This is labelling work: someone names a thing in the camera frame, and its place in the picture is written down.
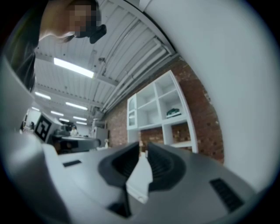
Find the shelf compartment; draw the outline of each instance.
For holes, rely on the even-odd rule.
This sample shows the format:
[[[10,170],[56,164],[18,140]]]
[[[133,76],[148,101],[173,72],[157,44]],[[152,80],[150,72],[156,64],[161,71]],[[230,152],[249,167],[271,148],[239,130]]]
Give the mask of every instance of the shelf compartment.
[[[178,117],[185,116],[182,102],[176,90],[170,91],[169,93],[162,95],[159,98],[159,106],[160,106],[161,119],[163,120],[163,122],[169,119],[173,119],[177,116]],[[179,109],[180,113],[176,112],[174,116],[169,115],[169,117],[167,117],[167,112],[171,109]]]
[[[193,145],[187,122],[180,125],[164,124],[162,125],[162,131],[165,145],[176,148],[191,147]]]
[[[142,110],[142,111],[149,111],[149,110],[153,110],[153,109],[156,109],[157,108],[157,102],[156,100],[152,100],[140,107],[138,107],[138,110]]]
[[[191,141],[178,142],[178,143],[171,144],[170,146],[175,148],[191,147],[192,142]]]
[[[148,129],[158,128],[158,127],[161,127],[160,123],[140,126],[140,127],[138,127],[138,130],[148,130]]]
[[[149,125],[160,125],[161,118],[158,113],[156,100],[153,100],[138,108],[137,122],[139,129],[142,129],[143,126],[149,129],[152,128]]]
[[[172,77],[169,74],[158,78],[155,81],[155,87],[156,87],[158,97],[161,97],[166,93],[176,89]]]
[[[152,102],[155,100],[155,91],[154,91],[154,86],[153,85],[148,85],[141,91],[139,91],[136,94],[137,97],[137,107],[141,107],[149,102]]]
[[[136,122],[136,113],[135,111],[132,111],[128,114],[128,125],[134,126]]]
[[[176,124],[181,124],[181,123],[184,123],[187,121],[187,118],[186,116],[183,114],[183,115],[178,115],[178,116],[175,116],[175,117],[171,117],[171,118],[168,118],[168,119],[165,119],[163,120],[163,124],[171,124],[171,125],[176,125]]]

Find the brick wall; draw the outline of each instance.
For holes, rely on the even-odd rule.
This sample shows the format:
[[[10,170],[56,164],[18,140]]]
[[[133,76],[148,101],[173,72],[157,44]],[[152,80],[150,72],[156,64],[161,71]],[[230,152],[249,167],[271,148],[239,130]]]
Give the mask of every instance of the brick wall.
[[[106,114],[105,119],[110,130],[109,142],[111,146],[127,143],[126,131],[126,107],[127,99],[138,92],[150,82],[171,70],[179,82],[188,103],[193,123],[196,129],[198,150],[200,154],[210,156],[221,163],[224,162],[224,148],[220,125],[214,107],[200,80],[194,74],[190,66],[177,57],[172,64],[158,71],[143,85],[138,86],[112,111]],[[172,127],[174,142],[190,140],[186,123]],[[148,141],[163,143],[161,128],[141,131],[141,139],[144,144]]]

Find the ceiling light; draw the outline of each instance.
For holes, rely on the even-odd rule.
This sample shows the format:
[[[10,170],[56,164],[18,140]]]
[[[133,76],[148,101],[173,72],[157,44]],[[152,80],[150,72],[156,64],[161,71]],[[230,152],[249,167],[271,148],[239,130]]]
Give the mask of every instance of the ceiling light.
[[[62,117],[64,116],[64,114],[62,114],[62,113],[58,113],[58,112],[55,112],[55,111],[51,111],[51,113],[52,113],[52,114],[59,115],[59,116],[62,116]]]
[[[82,109],[82,110],[88,110],[86,107],[82,107],[82,106],[79,106],[79,105],[76,105],[76,104],[73,104],[73,103],[69,103],[69,102],[66,102],[66,105],[69,105],[69,106],[72,106],[72,107],[77,107],[77,108]]]
[[[33,110],[36,110],[36,111],[40,111],[38,108],[36,107],[31,107]]]
[[[43,97],[43,98],[48,99],[48,100],[51,99],[49,96],[47,96],[47,95],[45,95],[45,94],[42,94],[42,93],[39,93],[39,92],[35,92],[35,94],[36,94],[37,96]]]
[[[81,118],[81,117],[73,117],[74,119],[78,119],[78,120],[82,120],[82,121],[86,121],[86,119],[85,118]]]
[[[63,68],[67,68],[67,69],[69,69],[71,71],[78,72],[78,73],[80,73],[82,75],[85,75],[87,77],[90,77],[90,78],[93,77],[94,73],[92,71],[87,70],[85,68],[82,68],[82,67],[80,67],[78,65],[71,64],[71,63],[69,63],[67,61],[63,61],[63,60],[58,59],[58,58],[54,58],[53,62],[54,62],[55,65],[61,66]]]
[[[83,125],[87,125],[87,123],[84,123],[84,122],[80,122],[80,121],[77,121],[76,123],[77,123],[77,124],[83,124]]]
[[[69,122],[69,120],[64,119],[64,118],[60,118],[61,121],[65,121],[65,122]]]

